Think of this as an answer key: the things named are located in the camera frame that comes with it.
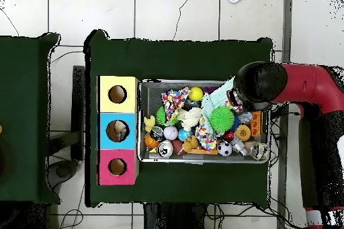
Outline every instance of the green mat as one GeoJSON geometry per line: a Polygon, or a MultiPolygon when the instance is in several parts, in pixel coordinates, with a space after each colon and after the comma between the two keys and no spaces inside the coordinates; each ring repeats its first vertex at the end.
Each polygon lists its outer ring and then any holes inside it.
{"type": "Polygon", "coordinates": [[[204,202],[255,201],[267,206],[267,163],[176,164],[141,163],[135,185],[96,185],[97,75],[134,76],[137,79],[184,79],[223,81],[245,64],[270,61],[272,41],[236,40],[214,42],[158,42],[147,40],[108,40],[101,30],[85,41],[86,75],[91,88],[86,114],[91,114],[90,159],[86,160],[86,202],[204,202]]]}
{"type": "Polygon", "coordinates": [[[0,200],[56,203],[46,184],[48,55],[58,34],[0,37],[0,200]]]}

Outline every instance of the white tile floor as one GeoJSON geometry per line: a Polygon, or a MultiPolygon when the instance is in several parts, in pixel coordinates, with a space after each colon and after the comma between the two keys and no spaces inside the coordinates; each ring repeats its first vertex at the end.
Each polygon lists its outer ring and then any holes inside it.
{"type": "MultiPolygon", "coordinates": [[[[325,27],[330,21],[326,0],[293,0],[292,61],[330,64],[333,58],[333,41],[339,55],[333,64],[344,61],[343,57],[343,12],[332,20],[335,30],[325,27]],[[318,3],[326,11],[319,12],[318,3]],[[318,17],[322,25],[314,20],[305,24],[304,17],[318,17]]],[[[51,64],[52,71],[52,112],[51,129],[68,130],[71,125],[71,73],[75,64],[85,65],[82,45],[93,29],[103,29],[110,38],[146,38],[151,40],[199,40],[220,39],[256,40],[269,37],[273,40],[275,61],[280,62],[282,54],[282,28],[284,0],[242,0],[236,4],[227,0],[0,0],[0,36],[37,37],[45,32],[61,35],[61,45],[52,54],[52,60],[68,52],[66,56],[51,64]]],[[[293,222],[304,224],[304,211],[300,192],[300,172],[298,168],[296,118],[290,118],[288,144],[287,205],[292,212],[293,222]]],[[[69,158],[69,149],[60,151],[58,156],[69,158]]],[[[131,204],[103,204],[100,208],[86,208],[82,194],[84,185],[84,164],[77,174],[57,190],[62,203],[52,208],[58,220],[52,229],[58,229],[63,214],[79,205],[85,214],[83,221],[73,229],[131,229],[131,204]]],[[[272,168],[271,195],[277,199],[277,164],[272,168]]],[[[221,205],[226,214],[237,214],[245,209],[233,205],[221,205]]],[[[132,229],[143,229],[142,205],[134,204],[132,229]]],[[[222,229],[276,229],[275,218],[259,218],[262,213],[256,209],[245,212],[244,218],[226,218],[222,229]]],[[[81,217],[67,216],[65,225],[78,223],[81,217]]],[[[214,229],[214,222],[206,218],[206,229],[214,229]]]]}

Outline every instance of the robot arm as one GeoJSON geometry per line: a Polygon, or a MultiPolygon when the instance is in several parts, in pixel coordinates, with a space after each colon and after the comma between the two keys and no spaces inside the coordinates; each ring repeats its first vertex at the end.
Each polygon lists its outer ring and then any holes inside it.
{"type": "Polygon", "coordinates": [[[234,90],[251,110],[298,104],[308,227],[344,229],[344,87],[337,77],[323,66],[254,62],[238,72],[234,90]]]}

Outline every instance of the white ball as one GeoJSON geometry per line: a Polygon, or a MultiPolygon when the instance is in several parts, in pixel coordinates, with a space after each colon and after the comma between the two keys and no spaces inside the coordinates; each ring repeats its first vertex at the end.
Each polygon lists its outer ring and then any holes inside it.
{"type": "Polygon", "coordinates": [[[218,153],[223,157],[227,157],[232,154],[232,145],[227,141],[221,141],[218,144],[218,153]]]}
{"type": "Polygon", "coordinates": [[[168,140],[174,140],[178,137],[178,129],[175,126],[167,126],[164,129],[164,137],[168,140]]]}

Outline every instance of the pink box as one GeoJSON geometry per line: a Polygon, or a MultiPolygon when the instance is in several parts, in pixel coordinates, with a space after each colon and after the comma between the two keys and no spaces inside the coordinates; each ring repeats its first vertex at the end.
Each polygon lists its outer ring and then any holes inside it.
{"type": "Polygon", "coordinates": [[[99,184],[100,185],[133,185],[138,174],[135,150],[102,149],[100,150],[99,184]],[[112,159],[119,158],[126,163],[123,175],[115,176],[109,170],[112,159]]]}

